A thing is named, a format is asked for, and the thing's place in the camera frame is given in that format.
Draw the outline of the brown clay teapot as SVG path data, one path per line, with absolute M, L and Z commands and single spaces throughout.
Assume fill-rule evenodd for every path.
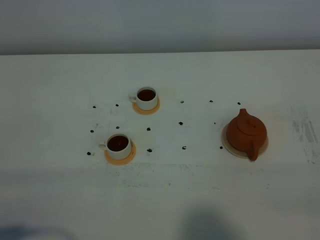
M 241 108 L 239 114 L 227 125 L 226 140 L 232 148 L 245 153 L 254 162 L 267 141 L 267 129 L 259 118 Z

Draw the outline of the beige round teapot coaster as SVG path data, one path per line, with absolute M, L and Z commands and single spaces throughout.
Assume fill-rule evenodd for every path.
M 222 141 L 223 146 L 232 155 L 234 155 L 234 156 L 236 156 L 238 158 L 241 158 L 241 159 L 249 159 L 245 152 L 242 152 L 242 151 L 239 151 L 239 150 L 235 149 L 228 142 L 228 140 L 227 140 L 227 128 L 228 128 L 228 124 L 224 126 L 224 128 L 222 130 L 222 133 L 221 133 L 221 141 Z M 264 142 L 264 144 L 263 144 L 263 146 L 258 151 L 258 157 L 264 154 L 264 152 L 267 150 L 268 146 L 269 146 L 269 138 L 267 137 L 265 142 Z

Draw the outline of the orange far coaster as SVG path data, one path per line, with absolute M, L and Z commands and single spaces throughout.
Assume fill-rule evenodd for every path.
M 136 103 L 134 103 L 134 102 L 132 102 L 131 104 L 132 104 L 133 110 L 134 110 L 136 113 L 138 113 L 138 114 L 140 114 L 140 115 L 147 116 L 147 115 L 152 115 L 152 114 L 156 113 L 156 112 L 159 110 L 159 108 L 160 108 L 161 102 L 160 102 L 160 99 L 158 99 L 158 100 L 157 100 L 157 105 L 156 105 L 153 109 L 150 109 L 150 110 L 140 109 L 140 108 L 138 107 L 138 105 L 137 105 Z

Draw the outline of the orange coaster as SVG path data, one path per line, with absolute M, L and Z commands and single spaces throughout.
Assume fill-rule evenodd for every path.
M 116 165 L 116 166 L 122 166 L 131 162 L 134 159 L 136 152 L 137 152 L 136 145 L 133 142 L 131 142 L 131 152 L 126 158 L 120 159 L 120 160 L 114 159 L 109 155 L 109 153 L 106 150 L 104 151 L 104 157 L 106 161 L 109 162 L 110 164 Z
M 158 99 L 158 100 L 157 100 L 157 105 L 156 105 L 153 109 L 150 109 L 150 110 L 140 109 L 140 108 L 138 107 L 138 105 L 137 105 L 136 103 L 134 103 L 134 102 L 132 102 L 131 104 L 132 104 L 133 110 L 134 110 L 136 113 L 138 113 L 138 114 L 140 114 L 140 115 L 147 116 L 147 115 L 152 115 L 152 114 L 156 113 L 156 112 L 159 110 L 159 108 L 160 108 L 161 102 L 160 102 L 160 99 Z

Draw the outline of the white far teacup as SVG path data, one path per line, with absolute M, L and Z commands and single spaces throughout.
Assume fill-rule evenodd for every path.
M 159 96 L 155 89 L 146 86 L 129 95 L 128 99 L 131 103 L 136 103 L 142 110 L 151 110 L 156 107 Z

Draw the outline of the white teacup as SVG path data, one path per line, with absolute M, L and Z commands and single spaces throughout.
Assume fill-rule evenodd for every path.
M 128 99 L 131 103 L 136 103 L 142 110 L 151 110 L 156 107 L 159 96 L 155 89 L 146 86 L 129 95 Z
M 98 144 L 98 147 L 104 151 L 107 151 L 108 155 L 113 160 L 124 160 L 132 151 L 131 139 L 129 136 L 123 133 L 116 133 L 111 135 L 105 141 Z

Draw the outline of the white near teacup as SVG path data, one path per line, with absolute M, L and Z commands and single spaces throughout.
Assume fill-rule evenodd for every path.
M 113 160 L 124 160 L 132 151 L 131 139 L 129 136 L 123 133 L 116 133 L 111 135 L 105 141 L 98 144 L 98 147 L 104 151 L 107 151 L 108 155 Z

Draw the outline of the orange near coaster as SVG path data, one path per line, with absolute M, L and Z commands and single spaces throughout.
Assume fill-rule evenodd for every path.
M 136 152 L 137 152 L 136 145 L 133 142 L 131 142 L 131 152 L 126 158 L 120 159 L 120 160 L 114 159 L 109 155 L 109 153 L 106 150 L 104 151 L 104 157 L 106 161 L 109 162 L 110 164 L 116 165 L 116 166 L 122 166 L 131 162 L 134 159 Z

